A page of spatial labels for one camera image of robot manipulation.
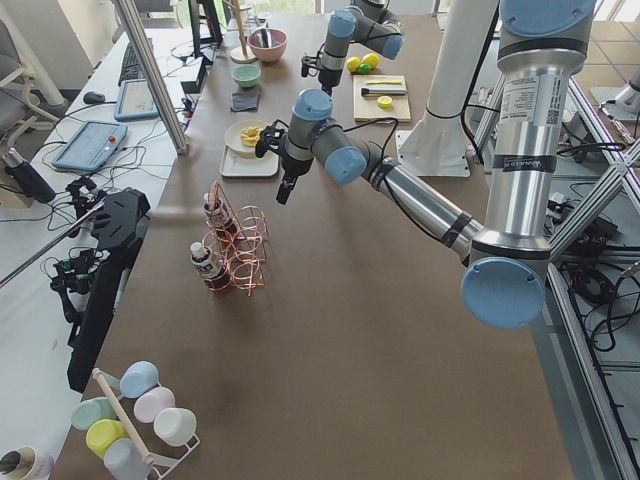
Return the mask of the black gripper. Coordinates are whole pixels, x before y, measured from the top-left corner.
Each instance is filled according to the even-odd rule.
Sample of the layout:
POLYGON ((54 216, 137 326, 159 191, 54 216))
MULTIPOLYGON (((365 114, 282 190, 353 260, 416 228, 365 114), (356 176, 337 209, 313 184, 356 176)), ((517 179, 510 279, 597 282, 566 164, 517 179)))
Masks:
POLYGON ((308 149, 282 144, 279 147, 278 155, 284 169, 284 176, 278 188, 276 200, 279 204, 286 204, 295 188, 297 179, 309 172, 313 162, 313 154, 308 149))

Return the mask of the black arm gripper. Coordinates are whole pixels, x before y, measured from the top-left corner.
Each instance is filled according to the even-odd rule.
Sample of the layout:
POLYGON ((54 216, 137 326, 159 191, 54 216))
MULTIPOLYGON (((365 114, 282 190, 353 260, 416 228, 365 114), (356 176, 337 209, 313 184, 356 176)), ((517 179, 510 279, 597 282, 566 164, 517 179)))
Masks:
POLYGON ((333 88, 340 84, 343 70, 343 66, 339 66, 337 69, 334 69, 320 65, 318 67, 318 80, 321 84, 322 91, 327 95, 332 96, 333 88))

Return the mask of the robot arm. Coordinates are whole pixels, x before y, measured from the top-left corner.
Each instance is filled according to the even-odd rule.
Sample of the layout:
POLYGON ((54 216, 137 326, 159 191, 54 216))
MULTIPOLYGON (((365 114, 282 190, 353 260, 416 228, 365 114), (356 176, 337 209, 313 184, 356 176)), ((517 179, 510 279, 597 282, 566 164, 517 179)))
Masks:
POLYGON ((274 151, 284 170, 278 201, 288 200, 313 163, 339 184, 363 178, 459 254, 463 301, 478 320, 507 329, 532 322, 545 302, 550 245, 543 224, 561 116, 569 80, 587 55, 594 8, 591 1, 455 2, 425 114, 403 134, 395 157, 348 137, 333 119, 330 94, 350 45, 394 58, 404 42, 401 23, 381 1, 353 1, 333 12, 323 48, 305 61, 320 87, 298 95, 286 130, 270 128, 260 139, 260 149, 274 151), (464 111, 493 34, 500 37, 503 90, 489 202, 478 222, 426 178, 464 172, 464 111))
POLYGON ((316 55, 302 59, 301 74, 307 76, 311 69, 316 70, 321 87, 299 93, 288 131, 279 141, 278 155, 284 168, 276 196, 280 204, 287 203, 297 179, 309 172, 315 159, 342 185, 356 180, 367 167, 363 153, 332 119, 332 90, 340 83, 353 43, 394 59, 404 43, 403 28, 395 14, 378 1, 352 1, 331 14, 323 45, 316 55))

